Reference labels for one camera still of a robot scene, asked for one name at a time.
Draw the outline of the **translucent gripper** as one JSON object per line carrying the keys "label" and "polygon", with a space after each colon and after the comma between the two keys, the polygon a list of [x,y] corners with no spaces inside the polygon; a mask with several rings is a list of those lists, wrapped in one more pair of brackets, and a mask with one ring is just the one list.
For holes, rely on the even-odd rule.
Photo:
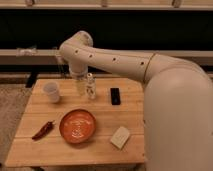
{"label": "translucent gripper", "polygon": [[92,73],[88,73],[88,69],[85,69],[81,72],[77,72],[72,69],[69,69],[69,73],[73,79],[77,80],[76,87],[80,96],[83,96],[85,94],[85,85],[86,85],[86,92],[88,97],[90,99],[96,98],[95,79]]}

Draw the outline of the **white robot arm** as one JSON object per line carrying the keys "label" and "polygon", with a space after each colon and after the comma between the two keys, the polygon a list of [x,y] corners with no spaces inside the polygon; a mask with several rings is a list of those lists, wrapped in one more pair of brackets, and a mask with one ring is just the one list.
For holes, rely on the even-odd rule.
{"label": "white robot arm", "polygon": [[213,81],[194,62],[158,53],[107,50],[79,31],[60,55],[72,77],[95,67],[144,89],[146,171],[213,171]]}

